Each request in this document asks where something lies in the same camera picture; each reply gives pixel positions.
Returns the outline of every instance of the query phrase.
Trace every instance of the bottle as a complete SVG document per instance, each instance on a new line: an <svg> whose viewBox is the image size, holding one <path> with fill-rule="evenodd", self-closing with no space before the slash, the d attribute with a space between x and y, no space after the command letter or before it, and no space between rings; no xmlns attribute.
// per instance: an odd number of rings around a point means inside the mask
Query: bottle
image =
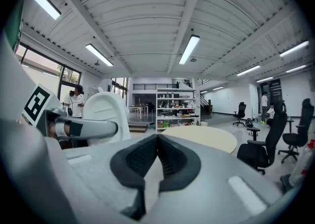
<svg viewBox="0 0 315 224"><path fill-rule="evenodd" d="M309 169L314 158L314 144L315 140L311 140L311 142L306 145L300 159L298 160L294 170L292 171L289 177L289 184L292 187L297 185L306 175L307 170Z"/></svg>

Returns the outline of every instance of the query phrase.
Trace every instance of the beige round table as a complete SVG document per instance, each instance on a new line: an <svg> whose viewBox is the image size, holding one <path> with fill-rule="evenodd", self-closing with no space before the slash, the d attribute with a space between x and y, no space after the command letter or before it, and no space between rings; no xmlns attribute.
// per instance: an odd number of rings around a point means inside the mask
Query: beige round table
<svg viewBox="0 0 315 224"><path fill-rule="evenodd" d="M202 126L178 126L168 128L163 131L162 134L203 144L228 153L232 153L237 145L237 140L234 135L219 128Z"/></svg>

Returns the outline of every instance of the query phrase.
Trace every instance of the person in white shirt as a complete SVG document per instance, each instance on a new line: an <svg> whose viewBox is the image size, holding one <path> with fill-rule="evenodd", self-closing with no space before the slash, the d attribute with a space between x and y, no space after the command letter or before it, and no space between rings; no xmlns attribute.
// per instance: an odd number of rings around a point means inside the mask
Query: person in white shirt
<svg viewBox="0 0 315 224"><path fill-rule="evenodd" d="M273 102L271 102L270 108L267 111L267 114L269 114L269 119L266 121L266 124L268 124L269 126L271 126L272 122L274 121L274 115L275 115L274 105L275 104Z"/></svg>
<svg viewBox="0 0 315 224"><path fill-rule="evenodd" d="M267 98L267 92L264 92L264 95L261 98L261 107L262 107L262 113L261 113L261 121L260 123L266 124L266 113L267 113L267 104L268 104L268 98Z"/></svg>
<svg viewBox="0 0 315 224"><path fill-rule="evenodd" d="M64 105L68 106L72 110L72 117L82 119L81 108L84 107L83 102L83 87L77 85L73 91L70 91L64 98Z"/></svg>

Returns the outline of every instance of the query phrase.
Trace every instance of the white shirt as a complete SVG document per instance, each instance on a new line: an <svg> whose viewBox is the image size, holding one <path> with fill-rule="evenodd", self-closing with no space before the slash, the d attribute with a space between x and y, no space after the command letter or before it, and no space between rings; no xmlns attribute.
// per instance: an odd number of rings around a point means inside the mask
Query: white shirt
<svg viewBox="0 0 315 224"><path fill-rule="evenodd" d="M268 98L267 96L263 95L261 98L261 106L267 107Z"/></svg>
<svg viewBox="0 0 315 224"><path fill-rule="evenodd" d="M64 102L68 103L69 108L72 109L72 117L82 117L81 108L78 106L78 104L83 103L82 95L78 95L78 96L74 95L70 97L70 95L67 94L64 98Z"/></svg>
<svg viewBox="0 0 315 224"><path fill-rule="evenodd" d="M275 115L275 111L273 108L269 108L269 110L267 111L267 113L270 115L270 119L274 118Z"/></svg>

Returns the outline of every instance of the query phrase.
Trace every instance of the ceiling light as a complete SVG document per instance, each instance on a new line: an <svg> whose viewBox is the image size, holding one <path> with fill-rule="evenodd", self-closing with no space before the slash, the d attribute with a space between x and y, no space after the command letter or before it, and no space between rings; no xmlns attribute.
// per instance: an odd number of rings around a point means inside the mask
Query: ceiling light
<svg viewBox="0 0 315 224"><path fill-rule="evenodd" d="M221 88L223 88L223 87L213 88L213 90L218 90L218 89L221 89Z"/></svg>
<svg viewBox="0 0 315 224"><path fill-rule="evenodd" d="M266 80L272 80L274 77L269 77L269 78L266 78L266 79L262 79L262 80L258 80L257 82L263 82L263 81L266 81Z"/></svg>
<svg viewBox="0 0 315 224"><path fill-rule="evenodd" d="M302 69L302 68L305 68L305 67L306 67L306 65L304 64L304 65L298 66L298 67L296 67L296 68L290 69L290 70L288 70L288 71L286 71L286 72L294 72L294 71L296 71L296 70L299 70L299 69Z"/></svg>
<svg viewBox="0 0 315 224"><path fill-rule="evenodd" d="M296 50L299 50L299 49L307 46L308 44L309 44L308 41L304 41L303 43L298 44L298 45L292 47L291 49L284 51L283 53L280 53L280 57L283 57L283 56L288 55L288 54L290 54Z"/></svg>
<svg viewBox="0 0 315 224"><path fill-rule="evenodd" d="M57 19L61 12L49 1L49 0L35 0L46 12L52 16L53 19Z"/></svg>
<svg viewBox="0 0 315 224"><path fill-rule="evenodd" d="M252 68L250 68L250 69L247 69L247 70L244 71L244 72L240 72L240 73L237 74L237 76L241 76L241 75L243 75L243 74L245 74L245 73L254 71L254 70L258 69L258 68L260 68L260 65L254 66L254 67L252 67Z"/></svg>
<svg viewBox="0 0 315 224"><path fill-rule="evenodd" d="M108 61L92 44L88 44L85 46L90 52L92 52L95 56L97 56L101 61L103 61L108 66L113 66L113 64Z"/></svg>
<svg viewBox="0 0 315 224"><path fill-rule="evenodd" d="M55 77L55 78L59 78L58 76L52 75L52 74L47 73L47 72L43 72L43 73L44 73L44 74L47 74L47 75L50 75L50 76L53 76L53 77Z"/></svg>
<svg viewBox="0 0 315 224"><path fill-rule="evenodd" d="M185 51L184 51L181 59L179 60L179 64L185 64L186 60L191 55L192 51L194 50L194 48L197 45L197 43L199 42L199 40L200 40L199 36L191 35L189 42L185 48Z"/></svg>

